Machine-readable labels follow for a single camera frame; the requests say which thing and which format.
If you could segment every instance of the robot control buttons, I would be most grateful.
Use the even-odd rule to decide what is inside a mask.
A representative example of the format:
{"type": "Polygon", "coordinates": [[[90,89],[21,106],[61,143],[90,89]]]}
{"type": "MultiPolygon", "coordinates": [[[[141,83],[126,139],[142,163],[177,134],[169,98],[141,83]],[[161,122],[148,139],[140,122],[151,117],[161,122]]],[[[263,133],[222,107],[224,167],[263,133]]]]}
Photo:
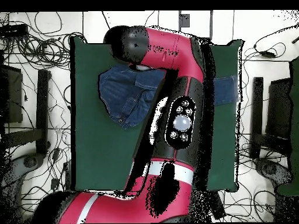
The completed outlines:
{"type": "Polygon", "coordinates": [[[181,107],[181,106],[176,109],[177,113],[181,113],[182,111],[183,111],[183,107],[181,107]]]}
{"type": "Polygon", "coordinates": [[[176,138],[178,136],[178,133],[176,133],[175,131],[171,132],[171,138],[176,138]]]}
{"type": "Polygon", "coordinates": [[[196,106],[188,96],[178,97],[171,103],[165,140],[174,149],[186,149],[192,141],[196,106]]]}
{"type": "Polygon", "coordinates": [[[182,102],[182,106],[183,107],[187,107],[189,105],[189,102],[187,101],[187,100],[184,100],[183,102],[182,102]]]}
{"type": "Polygon", "coordinates": [[[185,142],[188,140],[188,136],[186,134],[182,134],[180,138],[185,142]]]}

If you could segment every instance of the blue denim cloth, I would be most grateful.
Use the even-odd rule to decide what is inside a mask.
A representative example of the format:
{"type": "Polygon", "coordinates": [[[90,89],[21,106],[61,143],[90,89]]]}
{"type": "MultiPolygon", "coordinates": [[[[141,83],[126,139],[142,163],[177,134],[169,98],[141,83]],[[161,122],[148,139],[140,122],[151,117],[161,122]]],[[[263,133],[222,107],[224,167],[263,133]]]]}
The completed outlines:
{"type": "MultiPolygon", "coordinates": [[[[117,65],[102,73],[99,93],[111,119],[124,129],[141,123],[164,76],[165,72],[158,69],[135,71],[127,65],[117,65]]],[[[236,75],[215,78],[214,88],[215,105],[238,101],[236,75]]]]}

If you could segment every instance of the green board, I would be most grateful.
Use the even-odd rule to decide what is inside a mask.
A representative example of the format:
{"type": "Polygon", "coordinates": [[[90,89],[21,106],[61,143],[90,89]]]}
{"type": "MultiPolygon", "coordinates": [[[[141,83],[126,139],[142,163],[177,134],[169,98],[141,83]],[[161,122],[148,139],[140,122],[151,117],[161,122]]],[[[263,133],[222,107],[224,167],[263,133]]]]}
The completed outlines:
{"type": "Polygon", "coordinates": [[[293,112],[290,132],[292,152],[288,158],[288,167],[293,174],[293,181],[278,187],[277,192],[283,196],[299,196],[299,58],[290,62],[290,75],[293,80],[290,92],[293,112]]]}
{"type": "MultiPolygon", "coordinates": [[[[84,44],[75,38],[75,189],[123,190],[142,124],[123,130],[108,116],[99,99],[98,76],[116,65],[109,45],[84,44]]],[[[238,73],[238,49],[242,41],[229,46],[213,45],[216,77],[238,73]]],[[[236,104],[215,108],[212,167],[209,190],[233,190],[235,161],[236,104]]]]}

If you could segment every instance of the black border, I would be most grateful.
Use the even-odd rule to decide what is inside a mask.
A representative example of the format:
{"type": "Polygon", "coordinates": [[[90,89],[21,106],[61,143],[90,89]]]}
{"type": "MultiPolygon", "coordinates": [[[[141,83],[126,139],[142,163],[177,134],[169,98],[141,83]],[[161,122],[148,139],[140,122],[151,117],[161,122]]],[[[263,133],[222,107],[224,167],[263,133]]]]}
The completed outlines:
{"type": "Polygon", "coordinates": [[[71,191],[76,185],[76,79],[75,79],[75,37],[69,38],[69,61],[71,68],[71,191]]]}

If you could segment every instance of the round button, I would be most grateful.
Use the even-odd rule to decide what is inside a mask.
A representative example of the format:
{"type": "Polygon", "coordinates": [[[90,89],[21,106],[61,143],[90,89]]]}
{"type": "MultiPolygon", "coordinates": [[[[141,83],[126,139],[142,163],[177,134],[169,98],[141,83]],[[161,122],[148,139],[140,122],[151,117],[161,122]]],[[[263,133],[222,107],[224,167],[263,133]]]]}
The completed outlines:
{"type": "Polygon", "coordinates": [[[187,107],[187,106],[189,105],[189,102],[188,102],[187,100],[184,100],[184,101],[182,102],[182,105],[183,105],[184,107],[187,107]]]}
{"type": "Polygon", "coordinates": [[[186,114],[187,114],[187,115],[191,115],[191,114],[192,114],[192,110],[191,110],[191,109],[187,109],[187,110],[186,110],[186,114]]]}
{"type": "Polygon", "coordinates": [[[180,138],[181,138],[182,141],[186,142],[186,141],[188,140],[188,135],[186,135],[186,134],[182,134],[182,135],[180,136],[180,138]]]}
{"type": "Polygon", "coordinates": [[[183,107],[178,107],[177,109],[176,109],[176,112],[177,113],[181,113],[183,111],[183,107]]]}
{"type": "Polygon", "coordinates": [[[178,131],[187,131],[191,126],[191,119],[185,115],[178,115],[173,121],[173,126],[178,131]]]}
{"type": "Polygon", "coordinates": [[[178,134],[175,131],[171,132],[171,138],[175,139],[178,136],[178,134]]]}

